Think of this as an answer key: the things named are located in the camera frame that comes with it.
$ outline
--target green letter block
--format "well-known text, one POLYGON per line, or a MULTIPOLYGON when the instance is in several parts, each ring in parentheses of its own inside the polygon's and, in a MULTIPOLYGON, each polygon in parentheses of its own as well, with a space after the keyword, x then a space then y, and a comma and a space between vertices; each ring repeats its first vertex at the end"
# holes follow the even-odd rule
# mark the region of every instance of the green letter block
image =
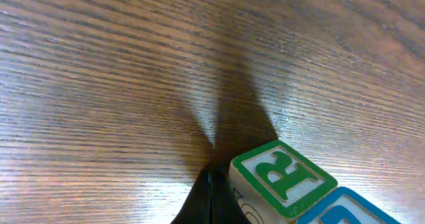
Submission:
POLYGON ((257 213, 252 223, 290 223, 337 187, 335 178, 279 140, 234 158, 229 179, 240 205, 257 213))

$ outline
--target green square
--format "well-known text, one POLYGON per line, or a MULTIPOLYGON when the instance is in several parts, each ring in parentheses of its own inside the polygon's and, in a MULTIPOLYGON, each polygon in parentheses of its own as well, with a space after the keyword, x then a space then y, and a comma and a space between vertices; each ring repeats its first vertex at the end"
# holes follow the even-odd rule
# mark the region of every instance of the green square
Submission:
POLYGON ((289 147, 287 144, 283 143, 282 141, 279 140, 275 140, 273 142, 269 142, 267 144, 264 144, 263 146, 260 146, 254 150, 251 150, 249 152, 246 152, 242 155, 239 155, 237 157, 235 157, 232 161, 233 166, 245 177, 246 181, 283 217, 285 217, 286 219, 295 219, 296 217, 298 217, 299 215, 301 215, 302 213, 304 213, 305 211, 307 211, 310 207, 312 207, 313 205, 315 205, 320 199, 322 199, 323 197, 325 197, 330 191, 332 191, 334 188, 337 187, 337 180, 332 177, 331 175, 329 175, 327 172, 323 171, 321 168, 319 168, 317 165, 315 165, 313 162, 309 161, 306 157, 302 156, 300 153, 298 153, 297 151, 295 151, 293 148, 289 147), (295 160, 298 164, 296 164, 296 169, 293 171, 294 174, 292 173, 286 173, 286 168, 288 168, 289 166, 282 166, 282 168, 284 168, 284 175, 286 176, 294 176, 294 177, 300 177, 301 180, 300 182, 295 182, 297 181, 296 178, 281 178, 278 179, 275 182, 271 182, 270 178, 268 176, 269 169, 266 169, 266 171, 263 171, 266 168, 269 167, 274 167, 274 168, 278 168, 279 166, 277 165, 273 165, 273 164, 269 164, 267 162, 262 162, 259 164, 256 164, 256 175, 258 175, 259 177, 254 176, 245 166, 244 166, 244 161, 245 163, 249 162, 249 159, 251 158, 256 158, 257 156, 259 156, 260 154, 263 154, 267 151, 270 150, 282 150, 283 152, 273 152, 273 154, 277 154, 279 158, 276 158, 276 163, 278 162, 278 159, 280 161, 280 163, 283 163, 282 160, 284 160, 286 163, 288 164, 289 159, 291 158, 291 160, 295 160), (258 170, 261 171, 261 174, 263 175, 264 178, 260 177, 260 174, 258 172, 258 170), (285 189, 285 188, 281 188, 282 185, 280 184, 285 184, 286 186, 290 186, 291 183, 296 183, 296 185, 299 185, 301 182, 303 182, 305 179, 302 179, 303 176, 302 175, 298 175, 295 172, 303 172, 306 175, 308 175, 308 177, 312 176, 313 178, 317 179, 318 181, 318 186, 314 187, 310 192, 308 192, 306 195, 304 195, 303 197, 301 197, 300 199, 298 199, 297 201, 295 201, 293 204, 285 207, 284 204, 282 204, 279 199, 282 200, 282 196, 286 197, 286 199, 288 199, 287 195, 286 195, 286 191, 291 190, 291 188, 289 189, 285 189), (281 191, 281 195, 278 195, 278 192, 275 192, 275 194, 273 194, 267 187, 265 187, 265 185, 268 185, 268 187, 271 187, 270 189, 272 189, 273 191, 275 190, 279 190, 281 191))

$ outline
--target wooden table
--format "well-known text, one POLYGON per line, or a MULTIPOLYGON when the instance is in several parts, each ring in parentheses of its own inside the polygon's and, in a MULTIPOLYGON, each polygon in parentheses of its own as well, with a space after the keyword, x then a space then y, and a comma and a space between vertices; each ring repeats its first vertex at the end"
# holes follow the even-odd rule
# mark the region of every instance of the wooden table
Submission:
POLYGON ((0 0, 0 223, 169 223, 279 138, 425 219, 425 0, 0 0))

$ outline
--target toy block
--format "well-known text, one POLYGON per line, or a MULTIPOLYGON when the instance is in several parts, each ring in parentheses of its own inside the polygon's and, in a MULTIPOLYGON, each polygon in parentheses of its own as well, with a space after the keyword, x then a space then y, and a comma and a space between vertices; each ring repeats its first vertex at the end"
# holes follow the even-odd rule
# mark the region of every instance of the toy block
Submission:
POLYGON ((235 157, 229 180, 252 223, 291 223, 337 187, 337 180, 276 140, 235 157))
POLYGON ((395 224, 399 223, 378 207, 346 187, 331 192, 307 211, 297 224, 395 224))

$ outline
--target wooden surface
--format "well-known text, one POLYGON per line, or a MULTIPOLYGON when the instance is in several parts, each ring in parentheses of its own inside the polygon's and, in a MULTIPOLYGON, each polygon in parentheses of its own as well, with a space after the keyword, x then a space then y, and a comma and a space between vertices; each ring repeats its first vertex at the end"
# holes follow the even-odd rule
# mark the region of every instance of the wooden surface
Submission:
POLYGON ((277 137, 425 219, 425 0, 0 0, 0 223, 168 223, 277 137))

